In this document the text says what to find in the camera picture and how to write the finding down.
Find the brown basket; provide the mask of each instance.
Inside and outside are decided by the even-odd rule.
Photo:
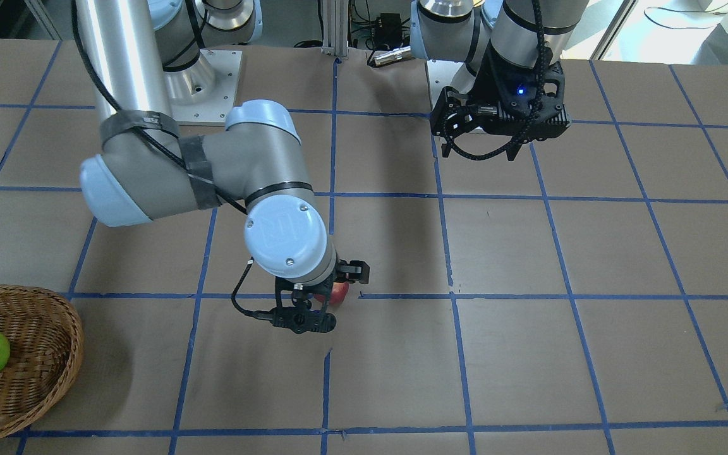
[[[69,391],[83,361],[83,328],[58,294],[0,286],[0,332],[11,343],[0,372],[2,438],[38,420]]]

